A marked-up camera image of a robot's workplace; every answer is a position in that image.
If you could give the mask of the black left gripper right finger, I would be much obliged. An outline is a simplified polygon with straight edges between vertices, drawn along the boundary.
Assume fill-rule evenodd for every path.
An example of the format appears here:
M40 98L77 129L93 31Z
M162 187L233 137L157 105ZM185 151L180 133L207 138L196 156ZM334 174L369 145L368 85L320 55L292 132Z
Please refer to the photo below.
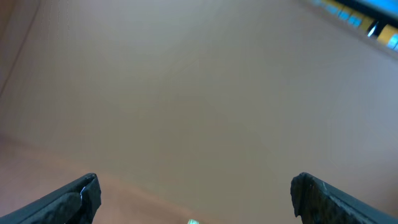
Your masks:
M292 179L290 194L294 215L303 224L397 224L396 218L306 172Z

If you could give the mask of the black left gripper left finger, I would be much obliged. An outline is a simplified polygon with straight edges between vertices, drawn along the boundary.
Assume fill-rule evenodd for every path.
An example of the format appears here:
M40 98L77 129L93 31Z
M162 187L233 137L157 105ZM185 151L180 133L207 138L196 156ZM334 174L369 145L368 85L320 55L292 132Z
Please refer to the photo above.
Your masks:
M101 206L98 176L88 173L1 217L1 224L92 224Z

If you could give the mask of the wooden block red side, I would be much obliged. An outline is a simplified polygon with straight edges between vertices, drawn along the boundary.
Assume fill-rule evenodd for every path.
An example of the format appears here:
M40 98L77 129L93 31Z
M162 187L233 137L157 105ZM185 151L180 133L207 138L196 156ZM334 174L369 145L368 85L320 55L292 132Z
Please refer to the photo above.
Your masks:
M187 224L200 224L199 221L194 220L194 219L189 219L189 221L187 222Z

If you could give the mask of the blue yellow background fixture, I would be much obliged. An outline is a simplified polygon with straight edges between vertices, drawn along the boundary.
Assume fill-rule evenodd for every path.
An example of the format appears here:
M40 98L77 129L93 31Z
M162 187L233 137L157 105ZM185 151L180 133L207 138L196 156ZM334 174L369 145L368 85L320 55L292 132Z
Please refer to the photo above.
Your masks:
M397 53L397 0L309 0L308 3Z

